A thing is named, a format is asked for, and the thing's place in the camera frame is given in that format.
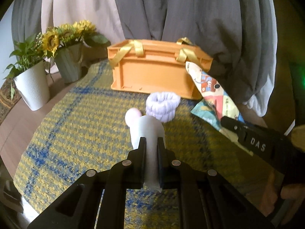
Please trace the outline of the operator hand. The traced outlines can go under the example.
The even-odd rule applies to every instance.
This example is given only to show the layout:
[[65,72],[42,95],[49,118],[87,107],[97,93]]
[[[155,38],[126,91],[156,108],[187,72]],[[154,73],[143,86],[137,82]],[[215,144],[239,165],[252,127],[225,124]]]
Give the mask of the operator hand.
[[[283,224],[292,219],[302,202],[304,201],[304,185],[289,184],[281,188],[280,197],[284,200],[293,200],[291,208],[286,213]],[[278,192],[275,189],[275,170],[272,170],[267,181],[259,211],[266,217],[275,209],[275,203],[278,199]]]

